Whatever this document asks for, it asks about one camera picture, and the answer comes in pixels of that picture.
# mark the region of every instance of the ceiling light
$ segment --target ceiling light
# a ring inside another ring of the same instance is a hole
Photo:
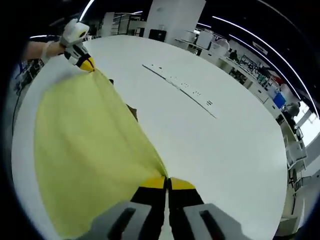
[[[90,1],[88,2],[88,4],[86,5],[85,9],[84,9],[83,12],[81,13],[81,16],[80,16],[80,18],[79,18],[79,22],[82,21],[82,19],[84,18],[86,12],[88,11],[88,9],[90,8],[91,4],[92,4],[94,1],[95,1],[95,0],[90,0]]]
[[[48,35],[37,35],[37,36],[31,36],[29,39],[34,39],[34,38],[45,38],[48,37]]]
[[[272,46],[270,46],[268,43],[266,43],[264,40],[262,40],[260,37],[258,37],[257,35],[253,34],[253,33],[250,32],[249,30],[247,30],[247,29],[245,29],[245,28],[243,28],[243,27],[241,27],[241,26],[239,26],[239,25],[237,25],[237,24],[235,24],[235,23],[233,23],[233,22],[224,20],[224,19],[222,19],[222,18],[220,18],[220,17],[217,17],[217,16],[212,16],[212,17],[213,17],[214,19],[221,20],[221,21],[223,21],[223,22],[225,22],[225,23],[228,23],[228,24],[231,24],[231,25],[233,25],[233,26],[235,26],[235,27],[237,27],[237,28],[240,28],[241,30],[243,30],[243,31],[247,32],[248,34],[251,34],[251,35],[254,36],[255,38],[259,39],[261,42],[263,42],[265,45],[267,45],[270,49],[272,49],[272,50],[289,66],[289,68],[293,71],[293,73],[294,73],[294,74],[296,75],[296,77],[299,79],[299,81],[301,82],[302,86],[304,87],[306,93],[309,95],[309,98],[310,98],[310,100],[311,100],[311,102],[312,102],[312,105],[313,105],[313,107],[314,107],[314,110],[315,110],[315,113],[316,113],[317,117],[320,119],[319,113],[318,113],[318,110],[317,110],[317,107],[316,107],[316,104],[315,104],[315,102],[314,102],[311,94],[309,93],[306,85],[304,84],[304,82],[302,81],[302,79],[300,78],[300,76],[298,75],[298,73],[294,70],[294,68],[289,64],[289,62],[288,62],[283,56],[280,55],[280,53],[278,53]]]
[[[268,63],[270,63],[284,78],[285,80],[288,82],[288,84],[291,86],[291,88],[293,89],[293,91],[295,92],[295,94],[298,96],[299,100],[301,100],[301,97],[299,96],[299,94],[297,93],[297,91],[295,90],[294,86],[289,82],[289,80],[286,78],[286,76],[276,67],[276,65],[274,65],[268,58],[266,58],[265,55],[263,55],[261,52],[259,52],[258,50],[256,50],[254,47],[250,46],[249,44],[245,43],[244,41],[242,41],[241,39],[229,34],[231,37],[233,37],[234,39],[237,39],[239,42],[243,43],[244,45],[248,46],[249,48],[251,48],[252,50],[256,51],[258,54],[260,54],[265,60],[268,61]]]
[[[205,25],[205,24],[200,23],[200,22],[198,22],[197,24],[199,24],[199,25],[201,25],[201,26],[205,26],[205,27],[207,27],[207,28],[211,28],[211,26],[209,26],[209,25]]]

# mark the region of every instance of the window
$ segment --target window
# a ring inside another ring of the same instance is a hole
[[[312,113],[300,129],[303,134],[304,145],[307,147],[320,133],[320,119]]]
[[[303,116],[309,110],[309,107],[307,106],[307,104],[305,104],[303,101],[301,101],[299,109],[300,109],[300,112],[299,112],[298,116],[295,116],[293,118],[293,120],[295,121],[296,124],[303,118]]]

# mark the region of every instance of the human arm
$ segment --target human arm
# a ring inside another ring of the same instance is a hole
[[[24,50],[22,59],[23,60],[40,59],[46,44],[47,44],[46,42],[37,42],[37,41],[28,42]],[[54,57],[59,54],[63,54],[65,49],[66,48],[63,45],[61,45],[59,42],[51,42],[47,47],[46,56]]]

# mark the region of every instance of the white pillar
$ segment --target white pillar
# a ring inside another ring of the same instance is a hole
[[[100,31],[101,37],[107,37],[111,35],[111,29],[114,21],[114,12],[107,12],[104,15],[103,22],[102,22],[102,27]]]
[[[311,116],[312,112],[311,110],[309,109],[304,115],[303,117],[297,122],[297,126],[298,127],[301,127],[307,120],[308,118]]]
[[[181,39],[186,31],[195,30],[205,4],[206,0],[153,0],[143,37],[149,37],[150,29],[163,26],[167,32],[165,43],[185,46],[175,39]]]

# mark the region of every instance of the white tabletop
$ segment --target white tabletop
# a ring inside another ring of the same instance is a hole
[[[285,203],[287,159],[281,129],[268,110],[223,70],[178,47],[124,35],[85,45],[123,100],[137,108],[139,123],[169,176],[194,184],[205,203],[233,217],[250,239],[272,239]],[[219,117],[142,64],[163,67],[210,97]],[[14,130],[14,185],[22,206],[47,239],[58,236],[35,176],[36,111],[50,85],[79,72],[63,56],[52,58],[30,86]]]

